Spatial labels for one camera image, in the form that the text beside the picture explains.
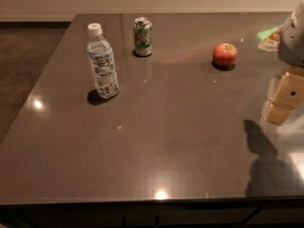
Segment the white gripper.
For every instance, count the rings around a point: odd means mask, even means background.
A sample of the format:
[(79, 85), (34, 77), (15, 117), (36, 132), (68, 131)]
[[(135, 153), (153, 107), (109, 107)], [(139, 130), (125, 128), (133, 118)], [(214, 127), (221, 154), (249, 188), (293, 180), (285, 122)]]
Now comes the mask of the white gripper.
[(274, 75), (267, 91), (261, 119), (283, 125), (304, 102), (304, 1), (286, 18), (279, 36), (278, 57), (294, 67)]

